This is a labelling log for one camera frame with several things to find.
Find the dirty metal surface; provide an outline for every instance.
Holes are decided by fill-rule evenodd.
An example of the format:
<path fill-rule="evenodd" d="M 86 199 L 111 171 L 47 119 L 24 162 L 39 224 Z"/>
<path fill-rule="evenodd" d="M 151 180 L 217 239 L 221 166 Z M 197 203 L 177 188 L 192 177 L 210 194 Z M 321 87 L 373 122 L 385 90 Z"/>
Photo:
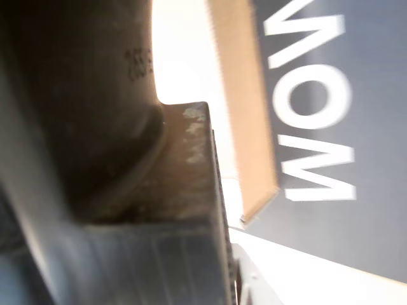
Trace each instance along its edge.
<path fill-rule="evenodd" d="M 212 127 L 206 103 L 164 105 L 166 143 L 155 164 L 121 200 L 98 208 L 95 222 L 204 219 L 217 201 Z"/>

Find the white surface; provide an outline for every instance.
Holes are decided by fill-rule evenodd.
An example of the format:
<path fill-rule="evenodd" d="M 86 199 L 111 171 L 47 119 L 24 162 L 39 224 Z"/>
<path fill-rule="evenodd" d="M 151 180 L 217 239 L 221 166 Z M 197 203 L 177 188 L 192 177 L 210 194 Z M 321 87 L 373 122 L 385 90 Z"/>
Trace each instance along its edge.
<path fill-rule="evenodd" d="M 230 229 L 284 305 L 406 305 L 407 285 Z"/>

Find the blurry object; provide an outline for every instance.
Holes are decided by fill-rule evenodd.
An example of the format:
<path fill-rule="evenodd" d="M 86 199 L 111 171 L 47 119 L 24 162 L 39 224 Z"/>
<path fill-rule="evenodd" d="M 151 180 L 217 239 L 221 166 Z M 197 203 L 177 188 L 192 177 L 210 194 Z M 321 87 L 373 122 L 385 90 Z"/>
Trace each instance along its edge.
<path fill-rule="evenodd" d="M 0 12 L 0 300 L 46 304 L 35 281 L 56 305 L 230 305 L 209 110 L 158 102 L 150 1 Z"/>

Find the white letter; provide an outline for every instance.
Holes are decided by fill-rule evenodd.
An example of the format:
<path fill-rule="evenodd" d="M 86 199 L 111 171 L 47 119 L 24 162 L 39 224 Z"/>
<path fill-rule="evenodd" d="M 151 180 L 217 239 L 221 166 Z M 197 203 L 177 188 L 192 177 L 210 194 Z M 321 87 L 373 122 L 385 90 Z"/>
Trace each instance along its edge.
<path fill-rule="evenodd" d="M 268 66 L 270 69 L 281 67 L 289 61 L 345 32 L 343 15 L 286 20 L 312 1 L 313 0 L 292 0 L 264 22 L 266 36 L 317 31 L 291 46 L 278 51 L 276 54 L 269 56 Z"/>
<path fill-rule="evenodd" d="M 278 135 L 282 146 L 319 151 L 325 154 L 284 161 L 282 172 L 293 177 L 318 183 L 330 188 L 286 189 L 286 198 L 292 201 L 356 200 L 356 188 L 348 183 L 305 170 L 354 162 L 351 147 L 327 142 Z"/>
<path fill-rule="evenodd" d="M 309 116 L 301 116 L 291 107 L 291 93 L 306 81 L 318 81 L 325 85 L 328 100 L 322 110 Z M 350 106 L 350 85 L 346 76 L 330 65 L 305 65 L 288 72 L 275 85 L 273 108 L 285 124 L 303 129 L 321 129 L 337 124 Z"/>

